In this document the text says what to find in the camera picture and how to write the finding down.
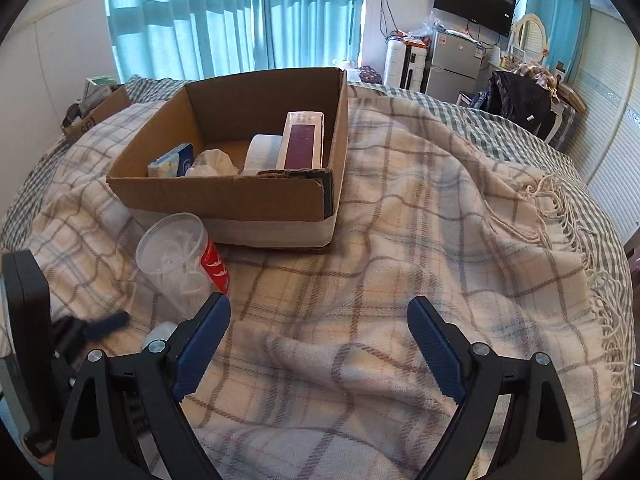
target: plastic cup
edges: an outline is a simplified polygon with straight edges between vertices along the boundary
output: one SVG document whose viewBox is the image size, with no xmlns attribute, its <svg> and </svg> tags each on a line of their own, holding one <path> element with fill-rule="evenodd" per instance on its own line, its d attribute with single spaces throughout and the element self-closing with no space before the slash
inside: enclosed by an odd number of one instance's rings
<svg viewBox="0 0 640 480">
<path fill-rule="evenodd" d="M 202 221 L 191 213 L 176 213 L 156 222 L 143 235 L 136 263 L 156 289 L 190 318 L 212 292 L 220 291 L 202 262 L 211 248 L 215 251 Z M 226 274 L 219 256 L 218 260 Z"/>
</svg>

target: blue gripper pad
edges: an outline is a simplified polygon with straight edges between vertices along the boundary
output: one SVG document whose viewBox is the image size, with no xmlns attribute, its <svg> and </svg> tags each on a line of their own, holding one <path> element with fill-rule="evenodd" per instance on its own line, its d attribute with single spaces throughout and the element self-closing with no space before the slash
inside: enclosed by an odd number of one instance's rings
<svg viewBox="0 0 640 480">
<path fill-rule="evenodd" d="M 462 366 L 444 334 L 417 299 L 409 302 L 406 320 L 440 391 L 460 404 L 466 396 Z"/>
<path fill-rule="evenodd" d="M 231 305 L 228 298 L 220 294 L 215 306 L 200 322 L 175 363 L 171 393 L 176 402 L 182 402 L 184 396 L 198 388 L 230 320 Z"/>
</svg>

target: teal curtain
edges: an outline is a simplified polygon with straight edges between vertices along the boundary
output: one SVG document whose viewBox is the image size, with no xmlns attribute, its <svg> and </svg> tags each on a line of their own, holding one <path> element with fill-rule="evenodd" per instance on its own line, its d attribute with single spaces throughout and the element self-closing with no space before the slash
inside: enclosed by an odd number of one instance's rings
<svg viewBox="0 0 640 480">
<path fill-rule="evenodd" d="M 201 79 L 356 60 L 362 1 L 106 0 L 106 7 L 121 78 Z"/>
<path fill-rule="evenodd" d="M 550 39 L 547 62 L 564 63 L 569 82 L 575 76 L 589 27 L 591 0 L 527 0 L 527 13 L 540 17 Z"/>
</svg>

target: flat screen tv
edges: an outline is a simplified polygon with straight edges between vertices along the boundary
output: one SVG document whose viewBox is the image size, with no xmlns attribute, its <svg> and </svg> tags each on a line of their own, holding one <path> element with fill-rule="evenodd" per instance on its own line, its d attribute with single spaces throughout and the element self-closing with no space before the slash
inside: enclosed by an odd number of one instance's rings
<svg viewBox="0 0 640 480">
<path fill-rule="evenodd" d="M 435 0 L 433 7 L 508 36 L 516 0 Z"/>
</svg>

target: small cardboard box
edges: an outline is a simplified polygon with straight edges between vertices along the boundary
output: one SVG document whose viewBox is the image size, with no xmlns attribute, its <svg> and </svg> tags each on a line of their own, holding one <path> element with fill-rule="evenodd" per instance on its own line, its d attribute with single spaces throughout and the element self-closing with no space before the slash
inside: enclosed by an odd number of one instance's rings
<svg viewBox="0 0 640 480">
<path fill-rule="evenodd" d="M 103 102 L 97 105 L 97 107 L 95 107 L 94 110 L 92 110 L 91 113 L 81 121 L 81 123 L 68 128 L 62 126 L 62 131 L 65 134 L 66 140 L 69 142 L 76 142 L 76 140 L 82 137 L 96 124 L 100 124 L 102 121 L 130 106 L 131 101 L 129 101 L 127 89 L 123 85 Z"/>
<path fill-rule="evenodd" d="M 348 143 L 345 73 L 337 68 L 247 72 L 187 83 L 114 161 L 107 182 L 145 227 L 167 214 L 203 219 L 218 243 L 319 248 L 333 236 Z M 242 170 L 256 134 L 281 135 L 290 111 L 324 114 L 322 168 L 249 176 L 148 178 L 146 167 L 182 142 L 218 148 Z"/>
</svg>

